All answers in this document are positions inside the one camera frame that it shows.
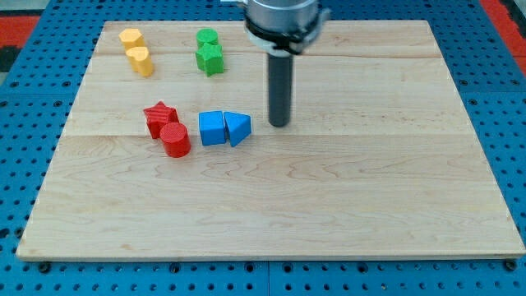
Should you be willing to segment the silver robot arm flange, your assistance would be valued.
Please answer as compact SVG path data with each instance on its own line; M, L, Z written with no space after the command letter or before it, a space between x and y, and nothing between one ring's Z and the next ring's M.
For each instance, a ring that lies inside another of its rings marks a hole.
M271 56L300 55L316 42L331 10L318 0L227 0L243 9L248 39Z

